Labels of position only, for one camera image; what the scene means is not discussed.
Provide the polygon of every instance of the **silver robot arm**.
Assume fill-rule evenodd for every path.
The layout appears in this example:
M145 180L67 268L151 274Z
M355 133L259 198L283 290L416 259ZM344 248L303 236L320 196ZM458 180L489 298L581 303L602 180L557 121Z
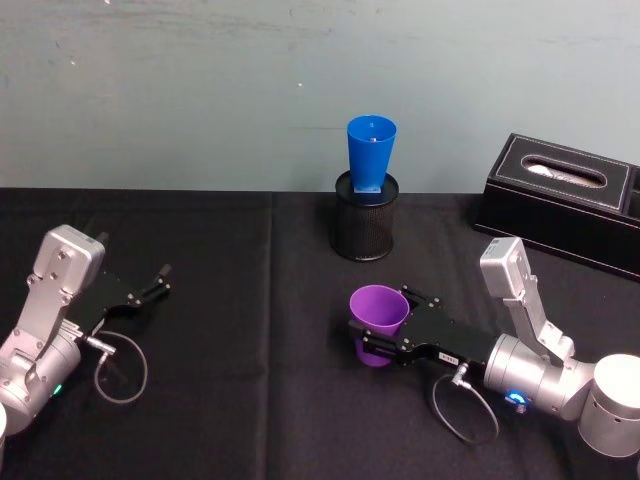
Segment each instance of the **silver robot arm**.
M27 278L29 294L18 323L0 347L7 435L27 427L80 362L76 341L83 333L65 315L96 277L104 253L100 242L68 225L46 234Z
M484 385L505 394L518 411L531 404L564 420L579 419L582 438L604 455L640 450L640 358L616 354L596 364L573 359L573 341L545 316L521 239L494 239L480 267L491 296L509 308L518 335L498 339Z

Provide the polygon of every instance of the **plastic cup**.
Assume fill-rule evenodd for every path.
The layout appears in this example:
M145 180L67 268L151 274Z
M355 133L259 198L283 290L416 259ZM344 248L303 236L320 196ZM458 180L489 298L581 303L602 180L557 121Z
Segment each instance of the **plastic cup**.
M380 193L396 130L391 120L379 115L356 117L347 125L349 169L356 193Z
M407 315L409 302L402 294L384 285L367 285L351 295L349 308L353 319L372 332L387 336L395 335ZM384 367L391 360L366 353L362 340L356 340L356 354L369 367Z

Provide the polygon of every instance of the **purple cup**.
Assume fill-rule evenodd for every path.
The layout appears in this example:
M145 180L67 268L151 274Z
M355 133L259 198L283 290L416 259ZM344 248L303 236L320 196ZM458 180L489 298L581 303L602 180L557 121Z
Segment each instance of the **purple cup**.
M387 336L395 335L407 315L409 302L393 288L384 285L367 285L361 287L351 295L349 300L351 316L356 322L367 327L372 332ZM362 340L356 340L358 358L369 367L384 367L391 360L366 353L362 348Z

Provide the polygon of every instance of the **cable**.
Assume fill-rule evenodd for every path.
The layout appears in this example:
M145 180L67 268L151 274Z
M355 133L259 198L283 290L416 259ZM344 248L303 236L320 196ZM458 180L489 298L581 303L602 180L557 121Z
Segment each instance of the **cable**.
M440 408L438 408L438 402L436 401L436 390L438 388L438 384L444 380L445 378L454 378L454 375L443 375L442 377L440 377L438 380L436 380L436 383L433 384L433 388L431 389L431 402L433 403L433 408L435 410L436 415L438 416L438 418L442 421L442 423L445 424L445 426L456 436L458 437L460 440L462 440L465 443L471 444L471 445L480 445L483 443L489 443L489 442L493 442L496 438L498 438L498 435L500 434L500 425L498 424L498 419L496 418L495 413L493 413L493 410L491 409L491 406L487 403L487 401L482 397L482 395L480 395L480 393L478 393L478 391L473 388L468 382L461 382L461 383L454 383L454 385L456 386L461 386L462 388L469 390L471 393L473 393L476 398L478 398L478 400L480 400L480 402L482 403L482 406L487 410L487 412L489 412L489 415L491 416L491 420L493 421L493 426L495 428L495 433L494 435L489 438L488 440L484 440L484 441L474 441L471 440L469 437L467 437L466 435L460 433L460 431L458 431L453 425L451 425L451 423L449 423L449 421L444 417L444 415L442 414L442 412L440 411Z
M147 387L147 377L149 376L149 368L147 366L147 357L144 356L144 352L142 351L142 349L138 346L138 344L136 342L134 342L133 340L131 340L129 337L127 337L126 335L123 335L121 333L118 332L112 332L110 330L101 330L99 333L103 333L105 335L111 335L114 337L118 337L121 338L122 340L126 340L127 342L129 342L133 348L138 352L138 354L140 355L140 360L142 360L142 369L143 369L143 377L142 377L142 385L140 386L140 390L138 390L138 392L129 398L126 398L124 400L118 400L117 398L113 398L109 395L107 395L105 393L104 390L102 390L102 387L100 386L100 382L98 381L99 375L100 375L100 371L102 370L102 366L105 363L105 360L107 358L107 354L105 353L102 358L100 359L100 361L98 362L98 366L96 367L96 370L93 374L93 383L96 387L96 390L98 391L98 393L100 394L100 396L102 396L105 400L111 402L111 403L115 403L118 405L125 405L127 403L131 403L135 400L137 400L138 398L140 398L140 395L142 395L142 393L144 392L144 389Z

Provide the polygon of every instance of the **blue cup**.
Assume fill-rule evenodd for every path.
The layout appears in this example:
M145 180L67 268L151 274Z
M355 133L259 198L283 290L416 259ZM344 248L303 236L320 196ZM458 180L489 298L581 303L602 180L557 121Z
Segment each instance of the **blue cup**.
M356 193L380 193L395 138L396 125L388 118L363 115L349 122L349 169Z

